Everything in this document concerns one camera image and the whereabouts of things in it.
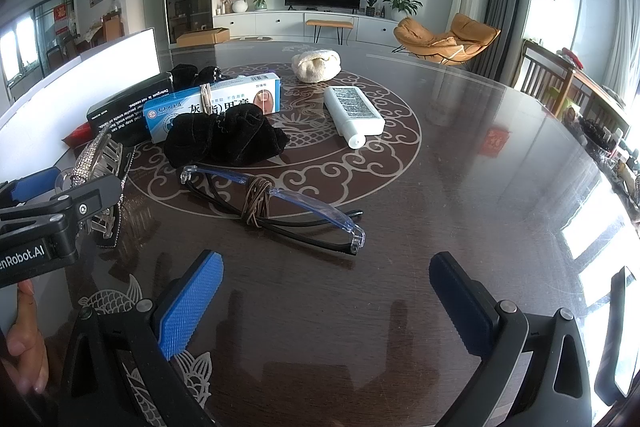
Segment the red chinese decoration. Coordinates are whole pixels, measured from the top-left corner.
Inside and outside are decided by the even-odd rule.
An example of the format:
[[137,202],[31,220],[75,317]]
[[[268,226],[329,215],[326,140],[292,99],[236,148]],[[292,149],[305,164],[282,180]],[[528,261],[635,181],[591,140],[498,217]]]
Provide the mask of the red chinese decoration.
[[497,158],[498,154],[507,143],[509,139],[509,131],[501,129],[499,127],[490,127],[484,137],[484,143],[478,153],[481,156],[488,156],[489,158]]
[[66,19],[66,4],[60,4],[53,9],[53,19],[57,21]]
[[56,28],[56,35],[67,32],[69,30],[66,21],[66,4],[59,4],[53,9],[53,20]]

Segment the orange armchair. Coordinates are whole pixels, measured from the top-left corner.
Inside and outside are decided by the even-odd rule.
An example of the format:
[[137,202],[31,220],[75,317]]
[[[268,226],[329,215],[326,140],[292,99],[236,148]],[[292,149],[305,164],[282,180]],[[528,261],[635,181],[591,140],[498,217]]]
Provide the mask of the orange armchair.
[[394,53],[406,50],[438,64],[462,64],[483,52],[500,35],[500,30],[458,13],[447,33],[435,35],[406,17],[398,23],[394,35],[400,42]]

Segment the white towel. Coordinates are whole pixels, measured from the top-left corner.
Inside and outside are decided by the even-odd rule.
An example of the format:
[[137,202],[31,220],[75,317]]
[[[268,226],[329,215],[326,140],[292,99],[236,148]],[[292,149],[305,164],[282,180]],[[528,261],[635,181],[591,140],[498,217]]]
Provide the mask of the white towel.
[[291,69],[307,84],[331,80],[340,73],[340,55],[333,50],[314,50],[294,55]]

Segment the white cabinet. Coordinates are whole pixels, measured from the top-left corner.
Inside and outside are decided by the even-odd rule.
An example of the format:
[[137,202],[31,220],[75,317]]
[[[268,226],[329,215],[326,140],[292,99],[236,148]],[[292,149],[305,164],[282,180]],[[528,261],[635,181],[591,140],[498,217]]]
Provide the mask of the white cabinet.
[[295,10],[267,10],[260,12],[229,13],[216,15],[213,25],[216,28],[228,28],[232,38],[237,37],[272,37],[285,41],[287,38],[313,41],[314,26],[306,23],[312,20],[340,21],[353,24],[353,30],[323,27],[320,30],[318,42],[324,44],[338,44],[337,35],[344,35],[344,44],[349,42],[370,42],[382,46],[397,47],[398,41],[394,37],[397,23],[379,17],[365,17],[341,13],[326,13],[320,11]]
[[303,13],[265,12],[255,14],[255,34],[258,36],[301,36],[305,30]]
[[255,32],[255,13],[233,13],[214,17],[215,28],[229,28],[231,37],[251,37]]
[[394,29],[398,26],[395,21],[374,17],[360,17],[358,21],[358,42],[371,42],[383,46],[399,46],[394,36]]

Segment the bottle cap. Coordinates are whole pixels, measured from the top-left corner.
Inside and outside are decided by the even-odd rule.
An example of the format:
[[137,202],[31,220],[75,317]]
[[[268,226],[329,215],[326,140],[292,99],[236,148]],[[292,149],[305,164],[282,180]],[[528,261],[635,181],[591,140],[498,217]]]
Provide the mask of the bottle cap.
[[367,141],[367,137],[364,136],[364,134],[358,133],[358,131],[356,130],[356,126],[350,120],[347,120],[343,124],[342,136],[345,140],[347,140],[349,147],[351,147],[352,149],[359,149]]

